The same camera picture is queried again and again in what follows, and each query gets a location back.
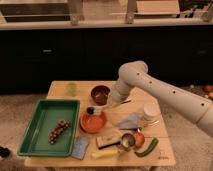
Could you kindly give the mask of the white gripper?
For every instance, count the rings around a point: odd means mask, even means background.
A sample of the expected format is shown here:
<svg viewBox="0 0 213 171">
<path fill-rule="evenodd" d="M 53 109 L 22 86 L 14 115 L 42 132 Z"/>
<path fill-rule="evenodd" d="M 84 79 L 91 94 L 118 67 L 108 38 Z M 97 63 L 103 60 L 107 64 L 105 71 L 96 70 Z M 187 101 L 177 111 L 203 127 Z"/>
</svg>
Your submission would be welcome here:
<svg viewBox="0 0 213 171">
<path fill-rule="evenodd" d="M 109 106 L 120 105 L 130 95 L 132 87 L 122 80 L 117 80 L 111 87 L 107 104 Z"/>
</svg>

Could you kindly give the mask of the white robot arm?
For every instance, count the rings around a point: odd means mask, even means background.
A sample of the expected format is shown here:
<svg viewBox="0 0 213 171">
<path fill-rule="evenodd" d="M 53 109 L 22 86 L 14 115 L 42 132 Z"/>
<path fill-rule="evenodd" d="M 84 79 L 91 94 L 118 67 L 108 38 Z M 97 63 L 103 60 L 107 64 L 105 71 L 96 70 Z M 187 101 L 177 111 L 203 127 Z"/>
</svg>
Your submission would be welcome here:
<svg viewBox="0 0 213 171">
<path fill-rule="evenodd" d="M 151 77 L 144 61 L 128 62 L 120 66 L 118 79 L 111 88 L 107 104 L 121 104 L 135 87 L 170 105 L 213 138 L 213 102 Z"/>
</svg>

